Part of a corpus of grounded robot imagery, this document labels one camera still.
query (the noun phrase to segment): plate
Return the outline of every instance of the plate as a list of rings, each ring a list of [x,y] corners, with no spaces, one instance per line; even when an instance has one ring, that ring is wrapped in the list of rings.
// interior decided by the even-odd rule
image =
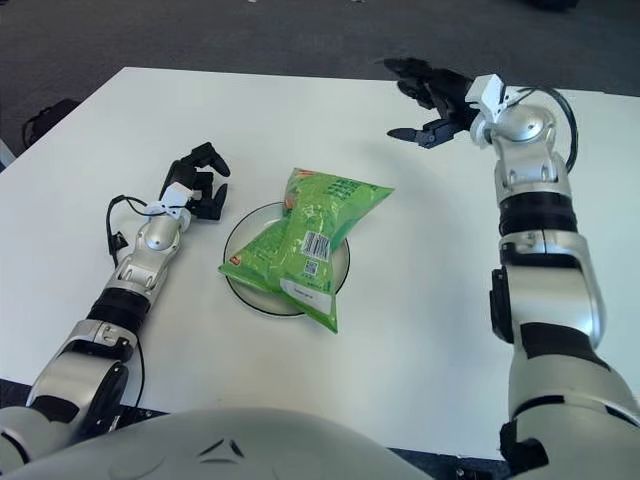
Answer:
[[[243,248],[269,225],[277,222],[282,217],[282,202],[270,203],[248,214],[240,220],[238,225],[236,225],[231,232],[231,235],[229,235],[227,244],[224,247],[223,261],[226,262],[229,260],[229,258],[238,252],[238,250]],[[340,291],[347,278],[350,259],[349,243],[345,239],[338,249],[331,254],[331,261],[333,263],[333,280],[335,285],[338,286],[336,292]],[[303,312],[301,312],[297,307],[287,303],[276,294],[263,292],[262,290],[245,285],[244,283],[238,282],[237,280],[229,277],[227,277],[227,282],[229,282],[229,286],[240,300],[262,313],[278,317],[293,317],[303,314]]]

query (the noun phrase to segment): green snack bag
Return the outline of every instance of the green snack bag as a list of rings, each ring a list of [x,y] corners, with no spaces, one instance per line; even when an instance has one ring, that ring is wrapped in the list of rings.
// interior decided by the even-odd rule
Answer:
[[[392,188],[295,169],[287,183],[288,225],[266,276],[307,315],[338,331],[331,252]]]
[[[220,265],[218,270],[228,277],[259,290],[272,291],[267,286],[265,277],[271,260],[278,253],[282,244],[288,225],[289,219],[287,217],[269,225],[248,245]]]

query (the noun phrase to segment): cable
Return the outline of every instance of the cable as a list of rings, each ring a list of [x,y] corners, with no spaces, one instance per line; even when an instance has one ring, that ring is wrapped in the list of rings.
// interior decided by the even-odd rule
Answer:
[[[113,236],[113,232],[111,230],[111,211],[113,210],[113,207],[115,207],[120,202],[127,202],[131,210],[133,210],[135,213],[143,217],[161,217],[162,215],[166,215],[166,212],[144,213],[138,210],[133,205],[132,202],[142,205],[143,207],[146,207],[147,203],[136,197],[130,197],[128,195],[118,195],[117,197],[114,197],[111,199],[111,201],[109,202],[109,206],[107,207],[106,230],[107,230],[107,248],[109,249],[109,255],[111,255],[111,258],[113,259],[114,268],[118,268],[118,249],[116,248],[115,239]],[[184,208],[184,207],[186,207],[186,205],[171,205],[168,208]]]
[[[519,89],[518,92],[528,93],[516,100],[513,105],[517,105],[529,95],[532,95],[534,92],[543,92],[553,98],[562,109],[562,112],[564,113],[564,116],[567,118],[567,122],[569,123],[569,129],[571,130],[571,147],[569,148],[569,157],[567,158],[566,162],[567,173],[571,172],[576,164],[576,160],[578,159],[578,124],[576,122],[576,117],[573,114],[571,105],[569,104],[567,99],[555,88],[526,87]]]
[[[136,338],[138,340],[138,353],[140,353],[140,390],[138,391],[138,398],[136,399],[136,403],[133,406],[134,413],[135,413],[135,410],[137,410],[138,406],[140,405],[140,399],[142,398],[142,392],[144,391],[144,382],[147,376],[144,368],[144,355],[142,354],[142,344],[140,343],[140,338],[137,335],[136,335]]]
[[[22,145],[24,146],[25,150],[27,150],[31,145],[35,143],[35,141],[32,141],[34,138],[33,125],[35,124],[35,121],[38,120],[42,115],[50,111],[51,108],[52,107],[43,108],[42,110],[40,110],[40,112],[38,112],[37,115],[34,115],[22,124]],[[27,138],[27,129],[29,128],[29,124],[31,124],[31,135],[29,135],[29,138]]]

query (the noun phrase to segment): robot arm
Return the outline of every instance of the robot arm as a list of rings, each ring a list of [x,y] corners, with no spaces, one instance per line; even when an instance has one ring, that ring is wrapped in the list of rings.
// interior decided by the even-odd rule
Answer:
[[[500,432],[512,472],[527,479],[635,477],[640,410],[594,351],[604,333],[604,303],[577,230],[568,181],[573,163],[565,165],[553,150],[555,118],[520,103],[528,93],[496,75],[465,82],[420,60],[385,63],[400,76],[403,93],[443,117],[390,136],[431,148],[469,130],[475,144],[493,145],[498,155],[502,268],[493,272],[490,305],[493,331],[514,346],[510,422]],[[460,88],[445,91],[441,85],[455,76],[462,77]]]
[[[0,472],[86,439],[118,416],[126,363],[139,345],[140,328],[181,234],[192,214],[220,218],[226,184],[213,196],[213,173],[197,170],[207,165],[223,176],[230,174],[210,143],[172,164],[160,200],[146,206],[147,222],[136,235],[133,252],[117,265],[87,318],[75,325],[35,381],[26,407],[0,410]],[[117,263],[112,238],[109,250]]]

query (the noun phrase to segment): floor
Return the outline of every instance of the floor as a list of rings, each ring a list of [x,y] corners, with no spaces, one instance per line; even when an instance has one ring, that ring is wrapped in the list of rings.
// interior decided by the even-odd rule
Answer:
[[[510,84],[640,95],[636,0],[581,0],[567,13],[524,0],[3,2],[0,137],[15,154],[29,117],[65,97],[82,101],[124,66],[389,79],[380,59],[416,56]],[[0,381],[0,407],[27,392]],[[437,478],[506,472],[499,462],[396,453]]]

